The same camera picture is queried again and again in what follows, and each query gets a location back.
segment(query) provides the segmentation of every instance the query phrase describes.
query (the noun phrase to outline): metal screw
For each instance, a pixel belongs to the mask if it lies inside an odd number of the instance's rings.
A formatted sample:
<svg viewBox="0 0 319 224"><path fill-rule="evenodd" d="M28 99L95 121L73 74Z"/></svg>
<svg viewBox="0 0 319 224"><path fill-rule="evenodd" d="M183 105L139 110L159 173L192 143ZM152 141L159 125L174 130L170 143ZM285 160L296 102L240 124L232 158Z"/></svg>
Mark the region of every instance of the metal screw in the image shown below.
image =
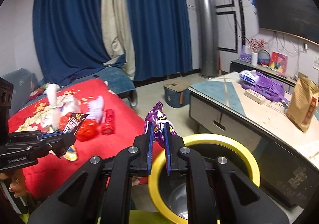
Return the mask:
<svg viewBox="0 0 319 224"><path fill-rule="evenodd" d="M181 147L180 152L183 154L188 154L190 152L190 149L188 147Z"/></svg>
<svg viewBox="0 0 319 224"><path fill-rule="evenodd" d="M136 153L138 151L138 148L135 146L129 147L128 151L132 154Z"/></svg>
<svg viewBox="0 0 319 224"><path fill-rule="evenodd" d="M91 157L90 162L92 164L97 164L100 161L100 158L97 156Z"/></svg>
<svg viewBox="0 0 319 224"><path fill-rule="evenodd" d="M218 161L218 163L220 163L220 164L226 164L227 163L227 158L225 158L225 157L219 157L218 159L217 159L217 161Z"/></svg>

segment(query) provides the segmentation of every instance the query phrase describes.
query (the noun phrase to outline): floor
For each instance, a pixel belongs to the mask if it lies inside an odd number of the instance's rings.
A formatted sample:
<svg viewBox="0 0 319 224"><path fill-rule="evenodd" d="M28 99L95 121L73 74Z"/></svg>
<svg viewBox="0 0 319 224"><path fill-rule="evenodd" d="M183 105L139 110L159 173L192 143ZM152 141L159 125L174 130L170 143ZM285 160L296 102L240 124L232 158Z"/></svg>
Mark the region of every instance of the floor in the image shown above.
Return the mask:
<svg viewBox="0 0 319 224"><path fill-rule="evenodd" d="M186 77L180 77L177 79L187 79L190 84L205 81L199 74L192 74ZM171 80L165 80L158 83L142 86L137 88L138 93L138 105L135 109L141 118L145 118L146 114L153 108L153 106L161 101L163 103L163 111L167 118L174 124L177 134L181 137L186 137L194 134L196 124L189 118L189 105L182 108L172 108L165 102L163 85ZM131 193L132 199L138 210L144 210L148 212L156 212L157 209L154 206L148 192L147 185L140 185L132 187ZM292 223L297 216L302 212L302 209L298 206L287 211L280 206L282 210L287 214L289 222Z"/></svg>

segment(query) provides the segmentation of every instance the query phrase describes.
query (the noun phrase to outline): white wall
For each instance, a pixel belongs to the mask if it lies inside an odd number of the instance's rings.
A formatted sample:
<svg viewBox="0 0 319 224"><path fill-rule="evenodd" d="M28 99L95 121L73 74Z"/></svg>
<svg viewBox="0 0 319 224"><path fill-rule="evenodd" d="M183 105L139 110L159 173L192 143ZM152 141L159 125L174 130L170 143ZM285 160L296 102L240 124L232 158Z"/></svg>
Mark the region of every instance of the white wall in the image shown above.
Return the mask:
<svg viewBox="0 0 319 224"><path fill-rule="evenodd" d="M0 6L0 76L25 68L43 79L33 40L33 1L4 0Z"/></svg>
<svg viewBox="0 0 319 224"><path fill-rule="evenodd" d="M25 68L35 73L38 80L43 79L35 51L32 28L32 11L34 0L17 0L14 50L18 68Z"/></svg>
<svg viewBox="0 0 319 224"><path fill-rule="evenodd" d="M17 70L14 53L14 17L16 0L4 0L0 6L0 76Z"/></svg>
<svg viewBox="0 0 319 224"><path fill-rule="evenodd" d="M228 0L216 0L219 4L229 4ZM285 49L288 51L284 51L282 49L282 44L284 44L284 40L281 33L278 33L279 39L278 43L275 38L273 38L273 32L269 30L259 29L258 26L258 17L256 12L256 8L251 4L251 0L242 0L243 12L245 17L245 30L246 30L246 38L263 38L266 41L269 41L269 45L266 45L265 49L271 52L279 52L288 56L288 66L287 66L287 75L294 75L296 71L300 71L308 77L318 82L319 72L313 68L313 60L315 55L319 55L319 46L304 41L300 38L296 38L285 34ZM241 52L241 17L239 11L239 1L234 0L234 7L225 7L225 8L217 8L217 12L225 12L225 11L235 11L237 17L237 35L238 35L238 45L237 52L231 53L227 51L220 51L221 56L221 69L223 71L229 72L229 64L230 61L237 59ZM235 43L233 40L234 34L234 19L233 15L219 15L218 16L218 29L219 29L219 42L220 46L228 45L228 47L234 47ZM300 53L299 63L298 63L298 53L295 51L295 48L302 49L304 43L308 44L308 51L306 53Z"/></svg>
<svg viewBox="0 0 319 224"><path fill-rule="evenodd" d="M195 6L195 0L186 0L190 6ZM199 40L198 40L198 26L197 26L197 15L196 8L188 6L189 16L189 28L190 28L190 39L192 44L192 60L193 69L199 68Z"/></svg>

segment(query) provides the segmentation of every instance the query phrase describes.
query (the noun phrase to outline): blue curtain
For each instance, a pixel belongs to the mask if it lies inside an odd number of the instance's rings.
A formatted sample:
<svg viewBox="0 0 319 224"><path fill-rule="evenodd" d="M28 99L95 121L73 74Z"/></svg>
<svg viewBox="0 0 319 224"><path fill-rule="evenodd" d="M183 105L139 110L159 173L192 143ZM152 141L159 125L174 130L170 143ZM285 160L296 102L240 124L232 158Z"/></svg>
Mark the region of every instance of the blue curtain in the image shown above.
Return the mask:
<svg viewBox="0 0 319 224"><path fill-rule="evenodd" d="M101 0L34 0L33 35L46 81L60 86L104 68Z"/></svg>
<svg viewBox="0 0 319 224"><path fill-rule="evenodd" d="M186 0L127 0L135 50L134 80L192 70Z"/></svg>

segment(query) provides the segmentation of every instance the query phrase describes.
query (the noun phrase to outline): blue flower decal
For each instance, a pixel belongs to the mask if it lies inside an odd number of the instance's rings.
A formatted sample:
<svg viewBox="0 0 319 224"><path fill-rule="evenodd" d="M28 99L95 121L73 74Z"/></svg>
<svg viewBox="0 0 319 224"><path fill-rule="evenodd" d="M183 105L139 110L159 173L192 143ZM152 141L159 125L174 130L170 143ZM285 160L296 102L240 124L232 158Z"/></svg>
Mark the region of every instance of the blue flower decal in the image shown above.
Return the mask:
<svg viewBox="0 0 319 224"><path fill-rule="evenodd" d="M251 4L256 7L256 0L251 0Z"/></svg>

